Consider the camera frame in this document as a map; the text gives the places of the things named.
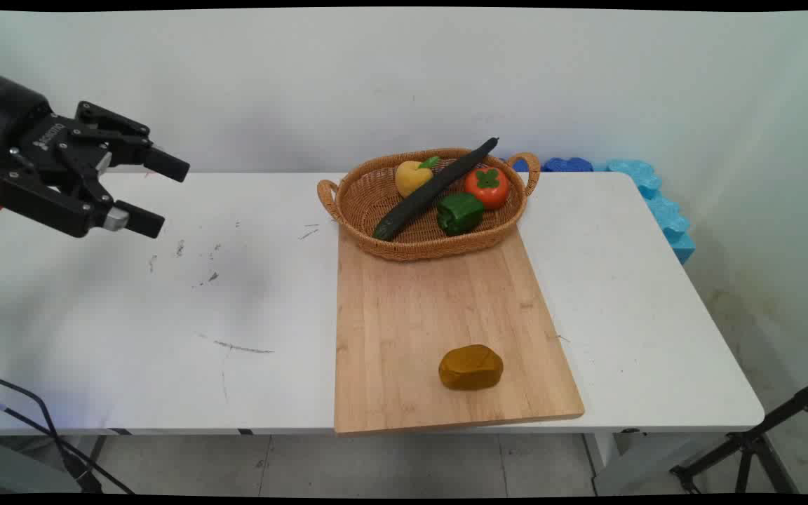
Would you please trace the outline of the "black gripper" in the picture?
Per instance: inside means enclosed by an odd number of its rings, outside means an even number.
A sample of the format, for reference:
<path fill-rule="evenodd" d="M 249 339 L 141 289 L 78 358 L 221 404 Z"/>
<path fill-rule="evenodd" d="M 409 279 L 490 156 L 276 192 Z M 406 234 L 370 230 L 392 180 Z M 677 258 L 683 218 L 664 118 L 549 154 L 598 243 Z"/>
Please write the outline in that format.
<path fill-rule="evenodd" d="M 74 119 L 35 90 L 0 76 L 0 207 L 74 238 L 93 228 L 156 238 L 166 218 L 110 197 L 109 166 L 144 166 L 183 182 L 190 165 L 157 147 L 151 129 L 92 102 Z"/>

